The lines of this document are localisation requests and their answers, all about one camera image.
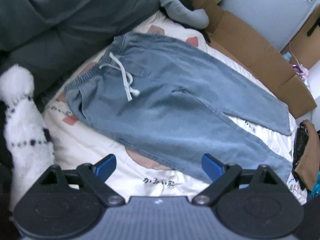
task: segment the white plush toy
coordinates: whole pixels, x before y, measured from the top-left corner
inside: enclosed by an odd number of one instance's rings
[[[54,164],[53,142],[33,101],[32,74],[18,65],[0,76],[0,100],[7,105],[4,138],[12,153],[13,178],[10,210]]]

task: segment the bed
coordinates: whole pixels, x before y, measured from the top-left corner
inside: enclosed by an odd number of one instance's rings
[[[224,62],[272,94],[246,69],[207,45],[199,32],[192,29],[185,29],[180,24],[174,23],[166,18],[160,11],[138,25],[133,31],[140,33],[159,33],[183,40]],[[124,146],[79,122],[65,103],[63,93],[64,86],[98,62],[105,50],[106,49],[84,62],[59,89],[45,108],[43,116],[55,144],[56,163],[60,165],[62,169],[74,169],[82,163],[96,163],[106,155],[112,153],[116,156],[117,167],[106,181],[106,184],[122,195],[126,201],[128,201],[132,195],[185,195],[191,199],[205,189],[208,184],[179,171],[160,169],[161,167],[157,166],[156,163],[154,163],[154,166],[152,166],[153,164],[151,166],[150,164],[149,166],[139,165],[134,161],[134,154],[127,152]],[[292,131],[290,137],[239,118],[231,116],[229,116],[229,118],[246,131],[259,137],[272,151],[292,162],[297,125],[294,117],[291,114],[289,116],[290,129]],[[287,181],[287,186],[301,204],[306,202],[307,191],[301,190],[299,182],[295,181],[292,174]]]

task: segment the brown cardboard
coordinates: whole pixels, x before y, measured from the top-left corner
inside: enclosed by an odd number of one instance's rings
[[[218,1],[193,0],[195,8],[204,8],[209,16],[211,46],[245,66],[288,105],[295,118],[314,109],[316,102],[292,66],[257,31],[219,7]]]
[[[312,68],[318,60],[320,60],[320,27],[316,27],[313,34],[308,37],[307,32],[320,17],[320,6],[318,6],[309,19],[302,26],[300,31],[291,40],[291,51],[298,59],[299,63],[307,69]],[[282,53],[289,51],[289,44],[284,48]],[[294,57],[290,60],[290,63],[296,64],[297,61]]]

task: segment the drawstring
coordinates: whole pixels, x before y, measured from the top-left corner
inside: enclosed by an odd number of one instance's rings
[[[110,56],[110,58],[111,58],[114,62],[116,62],[116,63],[119,65],[119,68],[116,67],[116,66],[113,66],[113,65],[111,65],[111,64],[107,64],[107,63],[106,63],[106,64],[102,64],[99,68],[102,69],[102,67],[104,67],[104,66],[110,66],[110,67],[112,67],[112,68],[115,68],[115,69],[121,71],[124,90],[125,90],[125,93],[126,93],[126,95],[127,95],[128,102],[130,102],[130,101],[132,100],[131,94],[133,94],[135,97],[137,97],[137,96],[140,95],[140,91],[137,90],[137,89],[133,89],[133,88],[131,87],[131,84],[132,84],[132,82],[133,82],[132,75],[131,75],[129,72],[125,71],[125,68],[124,68],[124,66],[122,65],[122,63],[120,62],[120,60],[118,60],[118,59],[116,58],[116,56],[113,55],[112,52],[110,52],[109,56]]]

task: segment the neck pillow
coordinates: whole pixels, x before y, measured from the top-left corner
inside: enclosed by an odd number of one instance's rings
[[[196,29],[205,29],[209,25],[209,17],[204,9],[191,11],[180,0],[160,0],[168,16],[177,22],[187,24]]]

